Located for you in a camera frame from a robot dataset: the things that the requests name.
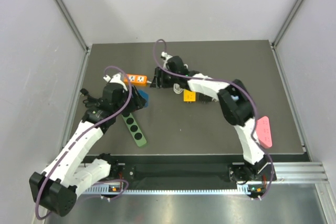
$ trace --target orange power strip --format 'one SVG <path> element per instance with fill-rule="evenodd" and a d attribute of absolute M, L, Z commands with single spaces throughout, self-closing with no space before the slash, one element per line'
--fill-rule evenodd
<path fill-rule="evenodd" d="M 147 76 L 140 76 L 137 74 L 127 74 L 128 78 L 131 81 L 131 84 L 136 85 L 136 86 L 146 86 L 147 85 Z"/>

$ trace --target metal floor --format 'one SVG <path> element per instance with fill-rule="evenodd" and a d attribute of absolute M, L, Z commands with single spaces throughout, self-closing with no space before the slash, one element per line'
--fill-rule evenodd
<path fill-rule="evenodd" d="M 103 70 L 115 65 L 127 73 L 153 77 L 153 43 L 93 45 L 83 81 L 94 97 L 101 97 Z M 179 55 L 189 69 L 213 78 L 240 79 L 254 98 L 260 116 L 270 119 L 273 154 L 303 153 L 288 100 L 269 42 L 201 41 L 168 43 L 168 53 Z M 184 103 L 172 89 L 141 88 L 149 94 L 149 106 L 134 113 L 148 145 L 138 148 L 121 118 L 90 150 L 89 154 L 167 155 L 241 154 L 234 128 L 218 103 Z M 74 128 L 86 108 L 77 107 Z"/>
<path fill-rule="evenodd" d="M 326 220 L 314 185 L 272 185 L 261 202 L 247 200 L 245 195 L 124 195 L 110 203 L 88 199 L 63 218 L 51 215 L 46 223 L 324 224 Z"/>

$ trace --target reflective metal surface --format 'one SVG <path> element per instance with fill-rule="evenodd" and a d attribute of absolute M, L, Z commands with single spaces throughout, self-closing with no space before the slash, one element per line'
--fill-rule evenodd
<path fill-rule="evenodd" d="M 125 195 L 111 203 L 88 199 L 76 205 L 68 216 L 52 215 L 46 223 L 324 224 L 326 221 L 314 185 L 273 185 L 261 202 L 237 195 Z"/>

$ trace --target yellow block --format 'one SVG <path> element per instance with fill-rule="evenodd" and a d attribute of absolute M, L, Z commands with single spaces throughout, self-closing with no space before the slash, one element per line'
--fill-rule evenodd
<path fill-rule="evenodd" d="M 183 101 L 184 102 L 196 102 L 196 92 L 185 89 L 183 91 Z"/>

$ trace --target pink object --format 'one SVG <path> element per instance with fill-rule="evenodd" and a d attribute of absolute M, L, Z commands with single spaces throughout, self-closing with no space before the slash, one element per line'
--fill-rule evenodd
<path fill-rule="evenodd" d="M 269 119 L 267 116 L 264 116 L 263 118 L 260 118 L 258 120 L 256 132 L 262 147 L 271 148 L 272 136 L 271 136 L 271 128 L 269 126 Z"/>

